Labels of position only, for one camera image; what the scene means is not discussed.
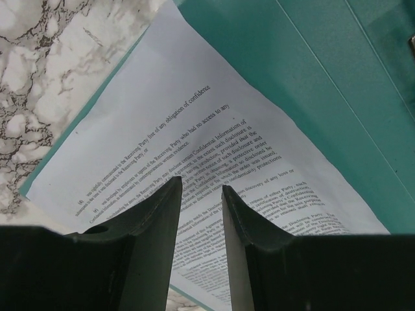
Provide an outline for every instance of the teal folder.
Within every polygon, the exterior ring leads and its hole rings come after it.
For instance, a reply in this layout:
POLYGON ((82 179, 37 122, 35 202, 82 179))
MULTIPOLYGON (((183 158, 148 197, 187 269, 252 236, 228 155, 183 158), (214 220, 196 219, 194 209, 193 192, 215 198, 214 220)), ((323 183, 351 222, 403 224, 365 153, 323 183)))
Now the teal folder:
POLYGON ((180 10, 390 232, 415 232, 415 1, 186 0, 180 10))

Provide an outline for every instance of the teal binder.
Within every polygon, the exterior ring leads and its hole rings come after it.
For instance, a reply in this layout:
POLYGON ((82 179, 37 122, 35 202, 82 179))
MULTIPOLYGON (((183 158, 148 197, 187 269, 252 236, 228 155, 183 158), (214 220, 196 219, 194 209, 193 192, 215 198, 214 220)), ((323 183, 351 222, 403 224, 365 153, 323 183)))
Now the teal binder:
POLYGON ((186 0, 180 10, 390 232, 415 232, 414 1, 186 0))

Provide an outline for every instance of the paper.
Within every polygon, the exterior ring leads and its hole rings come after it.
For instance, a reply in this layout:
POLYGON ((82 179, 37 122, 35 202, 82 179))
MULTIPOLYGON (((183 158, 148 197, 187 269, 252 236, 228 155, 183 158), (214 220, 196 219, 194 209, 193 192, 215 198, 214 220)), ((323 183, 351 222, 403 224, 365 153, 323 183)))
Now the paper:
POLYGON ((83 232, 173 176, 184 193, 171 284, 230 310, 221 186, 295 235, 387 233, 277 106, 167 1, 27 197, 83 232))

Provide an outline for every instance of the marble surface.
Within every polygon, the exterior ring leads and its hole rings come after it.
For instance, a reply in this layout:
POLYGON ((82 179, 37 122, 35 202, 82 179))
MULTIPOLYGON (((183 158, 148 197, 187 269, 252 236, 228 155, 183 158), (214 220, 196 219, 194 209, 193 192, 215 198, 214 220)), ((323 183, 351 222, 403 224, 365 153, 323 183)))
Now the marble surface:
MULTIPOLYGON (((0 224, 70 230, 18 188, 163 0, 0 0, 0 224)), ((170 291, 168 311, 203 310, 170 291)))

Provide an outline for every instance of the dark foreground object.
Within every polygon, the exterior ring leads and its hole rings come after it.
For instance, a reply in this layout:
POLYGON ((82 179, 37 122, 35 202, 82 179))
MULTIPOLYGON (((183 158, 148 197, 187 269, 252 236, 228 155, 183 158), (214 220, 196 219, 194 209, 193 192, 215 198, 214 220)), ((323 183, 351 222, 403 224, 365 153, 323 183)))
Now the dark foreground object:
POLYGON ((292 236, 222 201, 234 311, 415 310, 413 236, 292 236))
POLYGON ((164 311, 181 199, 172 178, 81 235, 0 227, 0 310, 164 311))

